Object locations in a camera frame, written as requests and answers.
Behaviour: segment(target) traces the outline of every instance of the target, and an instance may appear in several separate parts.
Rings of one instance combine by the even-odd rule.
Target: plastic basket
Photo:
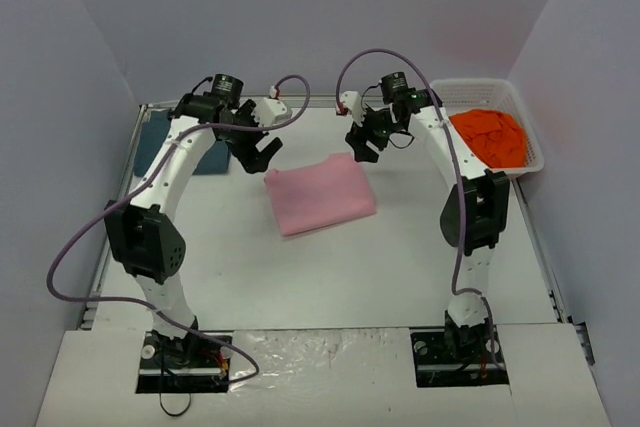
[[[511,114],[527,133],[527,163],[517,169],[503,171],[515,179],[528,172],[537,172],[544,166],[544,157],[538,140],[527,120],[524,104],[511,83],[502,79],[446,79],[431,83],[449,114],[475,108],[499,110]]]

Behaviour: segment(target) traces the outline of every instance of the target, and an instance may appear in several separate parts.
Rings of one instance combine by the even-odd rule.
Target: pink cloth
[[[364,170],[351,154],[293,170],[270,170],[265,184],[283,236],[376,213]]]

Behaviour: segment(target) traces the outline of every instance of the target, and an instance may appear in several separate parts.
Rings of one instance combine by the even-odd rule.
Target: black cable
[[[191,93],[194,94],[196,90],[198,90],[198,87],[200,87],[205,82],[213,82],[213,77],[205,77],[204,79],[202,79],[193,89],[191,89]]]
[[[364,105],[367,105],[367,104],[363,105],[365,95],[367,95],[367,92],[369,92],[371,89],[375,89],[379,86],[380,86],[380,82],[378,82],[376,85],[370,85],[369,87],[364,89],[364,92],[362,93],[362,97],[360,97],[360,108],[362,109],[363,112],[364,112]]]
[[[169,417],[182,417],[184,414],[187,413],[187,410],[189,410],[189,408],[191,407],[191,393],[187,394],[189,395],[189,403],[187,404],[187,406],[181,411],[181,412],[169,412],[166,407],[164,406],[164,404],[162,403],[162,388],[163,388],[163,384],[164,384],[164,374],[165,372],[169,373],[170,375],[175,376],[176,378],[178,377],[178,375],[175,372],[172,372],[171,370],[169,370],[168,368],[166,368],[164,366],[164,352],[162,349],[162,344],[160,344],[160,350],[158,352],[158,354],[160,355],[160,383],[158,385],[158,402],[160,402],[160,408],[162,409],[162,411],[167,414]]]
[[[471,362],[467,361],[464,364],[462,364],[460,367],[458,367],[456,370],[454,370],[454,372],[463,372],[467,369],[467,367],[469,367],[471,365]]]
[[[389,137],[389,143],[391,145],[393,145],[398,150],[406,149],[411,144],[413,144],[414,140],[416,140],[415,136],[413,134],[411,134],[410,132],[402,131],[402,132],[395,132],[395,133],[396,134],[401,134],[401,135],[407,135],[407,136],[411,137],[411,140],[409,141],[409,143],[407,145],[403,145],[403,146],[397,145],[393,140],[391,140],[391,137]]]

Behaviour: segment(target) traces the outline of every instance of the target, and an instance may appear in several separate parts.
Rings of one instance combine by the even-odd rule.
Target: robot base
[[[484,332],[488,339],[488,329]],[[412,331],[413,364],[418,388],[509,384],[507,372],[499,370],[491,363],[484,335],[475,336],[476,340],[469,343],[464,350],[466,357],[461,357],[462,351],[456,351],[454,355],[447,344],[450,333],[451,330],[447,327]],[[499,345],[498,334],[495,335],[496,343]],[[496,359],[503,363],[502,351],[496,353]]]
[[[232,341],[228,335],[219,335],[216,338],[226,343]],[[226,381],[229,379],[230,359],[227,349],[221,349],[218,344],[191,334],[180,339],[179,343],[167,341],[168,339],[156,332],[145,334],[138,371],[137,394],[228,391]],[[177,345],[188,345],[188,355],[176,349]]]

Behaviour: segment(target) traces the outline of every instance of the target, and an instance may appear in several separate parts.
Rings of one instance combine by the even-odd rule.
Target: gray wall
[[[33,425],[76,306],[49,263],[114,194],[136,108],[80,0],[0,0],[0,425]],[[88,291],[103,233],[58,276]]]
[[[616,426],[640,425],[639,33],[640,0],[549,0],[510,75],[546,158],[533,221]]]
[[[406,53],[431,78],[506,77],[546,1],[84,0],[141,102],[177,98],[219,71],[249,92],[300,71],[329,93],[346,60],[375,46]],[[349,85],[396,65],[369,59]]]

